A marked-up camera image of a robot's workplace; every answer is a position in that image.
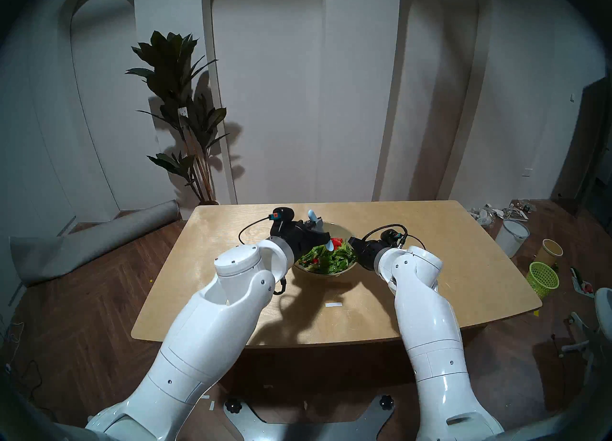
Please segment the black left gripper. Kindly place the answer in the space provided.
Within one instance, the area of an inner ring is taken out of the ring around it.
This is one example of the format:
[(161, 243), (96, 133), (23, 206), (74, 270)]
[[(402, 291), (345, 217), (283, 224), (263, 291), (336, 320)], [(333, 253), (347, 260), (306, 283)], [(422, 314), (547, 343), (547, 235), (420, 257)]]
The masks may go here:
[(279, 221), (277, 237), (282, 239), (291, 249), (293, 259), (298, 260), (309, 253), (314, 247), (326, 246), (330, 242), (330, 234), (323, 232), (322, 218), (307, 221)]

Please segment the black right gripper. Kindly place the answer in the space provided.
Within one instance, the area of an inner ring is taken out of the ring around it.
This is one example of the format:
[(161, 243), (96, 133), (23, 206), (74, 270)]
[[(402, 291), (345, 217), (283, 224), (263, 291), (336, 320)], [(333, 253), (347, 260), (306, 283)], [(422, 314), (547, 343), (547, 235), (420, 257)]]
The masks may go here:
[(348, 239), (348, 245), (353, 249), (357, 262), (365, 269), (374, 272), (378, 268), (375, 263), (377, 255), (386, 251), (383, 240), (364, 240), (356, 237)]

